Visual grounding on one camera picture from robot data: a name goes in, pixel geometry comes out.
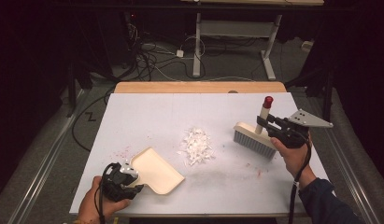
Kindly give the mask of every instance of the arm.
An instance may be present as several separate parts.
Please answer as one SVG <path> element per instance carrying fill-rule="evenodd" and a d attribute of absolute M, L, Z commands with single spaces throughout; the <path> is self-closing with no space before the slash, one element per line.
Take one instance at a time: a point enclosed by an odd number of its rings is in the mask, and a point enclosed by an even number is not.
<path fill-rule="evenodd" d="M 102 177 L 96 176 L 92 181 L 92 188 L 87 191 L 83 201 L 81 201 L 80 208 L 78 209 L 78 218 L 74 223 L 88 223 L 88 224 L 99 224 L 99 215 L 95 208 L 95 203 L 98 204 L 99 200 L 99 183 Z M 103 198 L 103 210 L 105 217 L 111 217 L 115 212 L 124 209 L 130 204 L 130 200 L 124 199 L 117 203 L 114 203 L 107 198 Z"/>
<path fill-rule="evenodd" d="M 287 170 L 295 177 L 305 160 L 307 146 L 288 149 L 276 138 L 271 138 L 271 142 L 283 157 Z M 314 224 L 361 223 L 351 208 L 332 194 L 334 186 L 328 180 L 316 178 L 309 165 L 300 176 L 299 189 L 300 199 Z"/>

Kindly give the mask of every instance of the white tabletop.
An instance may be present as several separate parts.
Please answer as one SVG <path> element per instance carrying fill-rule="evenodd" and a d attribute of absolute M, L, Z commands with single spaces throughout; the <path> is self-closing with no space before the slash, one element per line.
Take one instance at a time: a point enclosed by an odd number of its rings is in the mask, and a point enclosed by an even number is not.
<path fill-rule="evenodd" d="M 267 93 L 114 93 L 96 136 L 70 209 L 78 207 L 92 178 L 111 162 L 124 163 L 153 147 L 185 180 L 167 195 L 144 187 L 132 204 L 119 212 L 128 217 L 257 216 L 280 217 L 289 212 L 292 176 L 277 153 L 271 161 L 233 141 L 238 121 L 256 124 Z M 285 118 L 297 108 L 290 93 L 269 93 L 270 114 Z M 215 159 L 185 165 L 182 140 L 197 127 L 209 136 Z M 313 148 L 310 165 L 328 178 Z M 305 210 L 296 196 L 295 213 Z"/>

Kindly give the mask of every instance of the dark sleeve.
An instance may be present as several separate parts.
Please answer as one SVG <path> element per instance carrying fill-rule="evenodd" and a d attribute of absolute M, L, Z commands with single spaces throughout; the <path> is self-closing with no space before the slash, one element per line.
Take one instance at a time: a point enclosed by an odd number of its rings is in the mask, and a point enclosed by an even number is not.
<path fill-rule="evenodd" d="M 325 179 L 317 178 L 299 191 L 305 210 L 314 224 L 361 223 L 351 208 L 333 194 L 334 186 Z"/>

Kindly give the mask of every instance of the brush bristles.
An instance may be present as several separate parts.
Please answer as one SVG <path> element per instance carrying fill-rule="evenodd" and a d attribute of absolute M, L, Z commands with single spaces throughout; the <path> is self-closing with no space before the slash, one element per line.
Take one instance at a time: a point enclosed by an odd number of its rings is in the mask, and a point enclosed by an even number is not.
<path fill-rule="evenodd" d="M 252 149 L 258 152 L 259 154 L 263 155 L 269 160 L 272 160 L 274 155 L 276 154 L 276 151 L 271 147 L 267 147 L 266 145 L 256 141 L 253 138 L 246 136 L 245 134 L 239 131 L 235 131 L 234 141 L 244 147 L 247 147 L 249 149 Z"/>

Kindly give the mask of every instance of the metal bracket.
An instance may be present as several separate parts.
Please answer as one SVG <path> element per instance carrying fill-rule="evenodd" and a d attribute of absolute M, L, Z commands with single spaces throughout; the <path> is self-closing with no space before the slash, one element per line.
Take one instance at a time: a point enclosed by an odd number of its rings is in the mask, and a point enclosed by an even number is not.
<path fill-rule="evenodd" d="M 120 172 L 126 175 L 131 175 L 134 178 L 138 178 L 138 171 L 128 163 L 128 161 L 120 168 Z"/>
<path fill-rule="evenodd" d="M 317 128 L 333 128 L 334 125 L 324 119 L 315 117 L 312 114 L 299 109 L 288 118 L 289 122 L 299 124 L 304 127 L 317 127 Z"/>

